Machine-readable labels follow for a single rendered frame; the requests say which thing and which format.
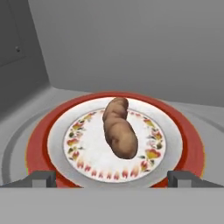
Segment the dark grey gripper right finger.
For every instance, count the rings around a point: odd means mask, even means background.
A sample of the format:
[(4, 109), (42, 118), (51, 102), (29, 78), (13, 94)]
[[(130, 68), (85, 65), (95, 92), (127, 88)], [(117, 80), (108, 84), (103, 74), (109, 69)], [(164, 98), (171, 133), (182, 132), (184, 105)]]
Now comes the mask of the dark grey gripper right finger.
[(176, 188), (222, 188), (222, 185), (203, 180), (190, 171), (168, 171), (168, 186)]

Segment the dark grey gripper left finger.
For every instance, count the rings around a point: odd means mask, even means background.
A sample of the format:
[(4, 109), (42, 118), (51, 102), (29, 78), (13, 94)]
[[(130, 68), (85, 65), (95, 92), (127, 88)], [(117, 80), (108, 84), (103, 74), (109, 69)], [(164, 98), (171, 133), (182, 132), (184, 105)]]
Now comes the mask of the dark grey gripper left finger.
[(2, 185), (2, 187), (56, 187), (55, 171), (34, 171), (26, 178)]

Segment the brown potato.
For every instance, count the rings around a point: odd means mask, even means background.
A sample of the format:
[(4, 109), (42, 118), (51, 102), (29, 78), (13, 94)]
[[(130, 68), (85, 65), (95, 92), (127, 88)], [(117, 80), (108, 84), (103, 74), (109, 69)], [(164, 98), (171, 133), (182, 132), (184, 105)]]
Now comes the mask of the brown potato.
[(102, 120), (104, 136), (114, 154), (122, 159), (132, 159), (137, 154), (137, 136), (127, 121), (129, 102), (116, 97), (105, 108)]

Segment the grey microwave oven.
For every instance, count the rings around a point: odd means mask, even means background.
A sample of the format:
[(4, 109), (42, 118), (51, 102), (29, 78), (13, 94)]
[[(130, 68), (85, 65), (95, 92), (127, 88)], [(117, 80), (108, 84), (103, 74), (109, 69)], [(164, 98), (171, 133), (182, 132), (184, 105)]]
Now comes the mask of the grey microwave oven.
[(0, 184), (26, 174), (29, 135), (75, 96), (164, 100), (198, 129), (206, 179), (224, 185), (224, 0), (0, 0)]

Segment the red-rimmed floral plate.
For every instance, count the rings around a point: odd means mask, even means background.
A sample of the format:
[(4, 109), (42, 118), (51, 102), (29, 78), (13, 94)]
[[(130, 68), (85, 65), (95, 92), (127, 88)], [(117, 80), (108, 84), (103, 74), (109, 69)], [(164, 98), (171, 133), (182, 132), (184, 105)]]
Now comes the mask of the red-rimmed floral plate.
[[(115, 97), (129, 101), (127, 120), (137, 139), (132, 159), (106, 143), (102, 115)], [(140, 94), (89, 94), (59, 105), (32, 132), (27, 171), (54, 171), (59, 187), (166, 187), (168, 171), (199, 177), (205, 150), (197, 130), (175, 108)]]

